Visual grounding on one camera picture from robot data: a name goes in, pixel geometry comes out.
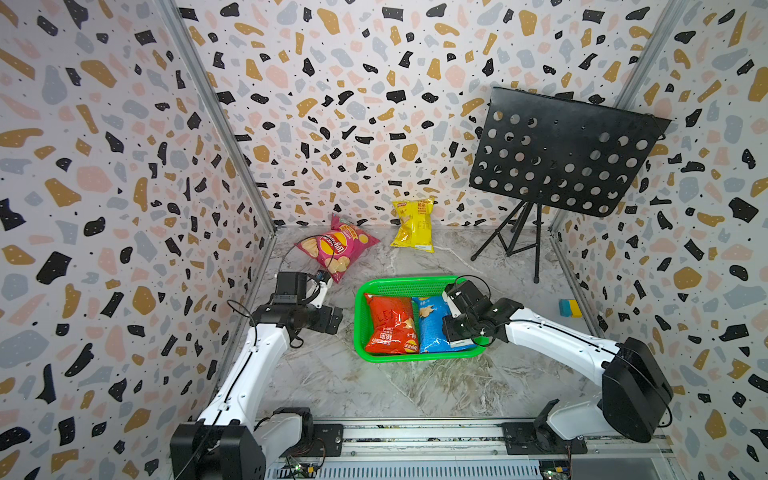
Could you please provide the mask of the blue potato chips bag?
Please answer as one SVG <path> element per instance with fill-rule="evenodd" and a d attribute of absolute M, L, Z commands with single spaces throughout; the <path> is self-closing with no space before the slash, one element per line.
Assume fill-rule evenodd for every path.
<path fill-rule="evenodd" d="M 412 304 L 414 313 L 418 315 L 420 354 L 452 353 L 474 348 L 470 343 L 453 347 L 446 338 L 443 320 L 451 316 L 451 312 L 441 296 L 413 297 Z"/>

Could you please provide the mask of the red potato chips bag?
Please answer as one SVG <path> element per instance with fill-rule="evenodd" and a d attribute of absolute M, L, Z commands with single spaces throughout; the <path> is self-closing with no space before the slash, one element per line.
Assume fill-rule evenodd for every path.
<path fill-rule="evenodd" d="M 407 355 L 420 351 L 412 300 L 365 294 L 373 333 L 364 351 L 375 355 Z"/>

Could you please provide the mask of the magenta potato chips bag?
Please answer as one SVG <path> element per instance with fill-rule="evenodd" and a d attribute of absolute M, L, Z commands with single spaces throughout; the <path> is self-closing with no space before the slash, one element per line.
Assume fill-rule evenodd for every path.
<path fill-rule="evenodd" d="M 309 236 L 295 246 L 315 259 L 335 283 L 340 283 L 350 266 L 379 243 L 380 240 L 374 235 L 333 214 L 329 231 Z"/>

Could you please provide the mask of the yellow potato chips bag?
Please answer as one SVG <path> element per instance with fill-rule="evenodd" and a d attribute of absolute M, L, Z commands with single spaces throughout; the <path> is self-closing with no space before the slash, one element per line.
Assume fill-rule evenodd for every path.
<path fill-rule="evenodd" d="M 393 207 L 400 225 L 390 246 L 395 248 L 412 248 L 433 253 L 434 245 L 431 223 L 433 201 L 394 201 Z"/>

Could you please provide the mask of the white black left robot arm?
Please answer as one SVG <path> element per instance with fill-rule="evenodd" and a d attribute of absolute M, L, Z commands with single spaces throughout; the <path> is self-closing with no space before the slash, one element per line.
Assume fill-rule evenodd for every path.
<path fill-rule="evenodd" d="M 263 305 L 251 315 L 243 349 L 211 403 L 170 440 L 176 479 L 264 479 L 285 459 L 285 473 L 314 478 L 341 454 L 344 428 L 316 425 L 305 407 L 281 407 L 263 418 L 258 407 L 281 357 L 304 329 L 334 335 L 340 308 Z"/>

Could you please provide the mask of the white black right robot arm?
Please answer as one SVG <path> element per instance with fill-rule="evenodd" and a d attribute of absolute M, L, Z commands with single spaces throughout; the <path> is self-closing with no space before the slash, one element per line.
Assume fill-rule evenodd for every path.
<path fill-rule="evenodd" d="M 501 298 L 443 295 L 450 315 L 443 320 L 461 340 L 485 337 L 525 347 L 571 368 L 600 392 L 587 400 L 552 400 L 534 421 L 534 437 L 544 447 L 556 440 L 617 433 L 648 443 L 672 418 L 672 388 L 648 346 L 633 337 L 614 342 L 549 320 L 521 303 Z"/>

